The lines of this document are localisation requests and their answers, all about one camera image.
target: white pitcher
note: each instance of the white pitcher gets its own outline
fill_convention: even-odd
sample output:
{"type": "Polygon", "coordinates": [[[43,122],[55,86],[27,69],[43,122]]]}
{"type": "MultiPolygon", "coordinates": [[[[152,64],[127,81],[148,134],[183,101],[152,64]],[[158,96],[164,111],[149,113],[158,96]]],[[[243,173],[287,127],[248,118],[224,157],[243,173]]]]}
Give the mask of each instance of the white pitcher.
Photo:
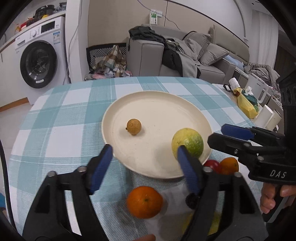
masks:
{"type": "Polygon", "coordinates": [[[258,104],[262,103],[268,90],[269,86],[258,76],[256,76],[253,73],[249,74],[249,80],[246,84],[245,89],[250,86],[252,88],[252,92],[254,94],[254,97],[257,99],[258,104]],[[262,90],[265,90],[261,99],[259,99],[259,96],[261,95],[262,90]]]}

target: black and white patterned basket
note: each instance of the black and white patterned basket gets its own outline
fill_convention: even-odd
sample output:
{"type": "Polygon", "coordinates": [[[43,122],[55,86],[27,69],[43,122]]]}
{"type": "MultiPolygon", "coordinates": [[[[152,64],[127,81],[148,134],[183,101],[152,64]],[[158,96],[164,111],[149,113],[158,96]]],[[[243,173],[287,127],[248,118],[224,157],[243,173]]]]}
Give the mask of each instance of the black and white patterned basket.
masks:
{"type": "Polygon", "coordinates": [[[107,56],[114,45],[118,45],[119,49],[125,58],[126,55],[126,43],[114,43],[114,44],[101,44],[101,45],[94,45],[91,47],[86,48],[86,57],[87,63],[89,65],[89,70],[93,71],[92,66],[95,64],[96,58],[104,58],[107,56]]]}

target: orange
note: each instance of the orange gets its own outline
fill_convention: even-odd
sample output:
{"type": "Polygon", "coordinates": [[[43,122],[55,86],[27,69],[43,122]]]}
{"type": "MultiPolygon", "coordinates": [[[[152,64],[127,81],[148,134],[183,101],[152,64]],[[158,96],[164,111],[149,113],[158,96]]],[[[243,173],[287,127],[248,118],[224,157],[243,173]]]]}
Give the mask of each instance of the orange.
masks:
{"type": "Polygon", "coordinates": [[[137,218],[152,218],[160,212],[163,198],[155,189],[141,186],[130,192],[126,205],[131,215],[137,218]]]}
{"type": "Polygon", "coordinates": [[[232,175],[239,171],[239,163],[234,157],[226,157],[220,162],[221,174],[232,175]]]}

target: washing machine door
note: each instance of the washing machine door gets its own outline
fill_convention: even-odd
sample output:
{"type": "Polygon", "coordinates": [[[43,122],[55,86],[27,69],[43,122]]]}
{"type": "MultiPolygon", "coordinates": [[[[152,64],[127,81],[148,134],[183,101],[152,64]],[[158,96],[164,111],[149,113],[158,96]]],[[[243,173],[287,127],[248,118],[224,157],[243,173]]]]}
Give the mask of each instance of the washing machine door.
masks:
{"type": "Polygon", "coordinates": [[[47,86],[57,69],[57,54],[47,42],[29,44],[20,59],[20,71],[24,81],[35,89],[47,86]]]}

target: teal and white tablecloth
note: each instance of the teal and white tablecloth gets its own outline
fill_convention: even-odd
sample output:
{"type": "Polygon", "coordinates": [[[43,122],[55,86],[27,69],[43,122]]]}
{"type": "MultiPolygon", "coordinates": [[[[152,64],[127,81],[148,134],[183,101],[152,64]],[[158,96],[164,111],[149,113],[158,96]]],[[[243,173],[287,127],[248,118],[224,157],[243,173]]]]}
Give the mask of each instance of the teal and white tablecloth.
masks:
{"type": "MultiPolygon", "coordinates": [[[[213,131],[219,132],[225,123],[253,125],[219,88],[200,79],[130,77],[55,87],[39,97],[27,114],[8,162],[10,197],[19,233],[46,174],[51,170],[58,174],[71,172],[97,156],[104,146],[101,121],[108,106],[126,94],[148,90],[164,91],[188,100],[202,111],[213,131]]],[[[222,160],[227,156],[213,150],[210,158],[222,160]]],[[[141,176],[114,158],[100,190],[91,196],[108,238],[128,241],[147,233],[143,220],[131,217],[126,208],[125,199],[130,190],[147,185],[162,191],[182,182],[184,180],[162,181],[141,176]]],[[[260,183],[251,180],[248,183],[259,201],[260,183]]],[[[66,198],[69,218],[74,222],[69,191],[66,198]]]]}

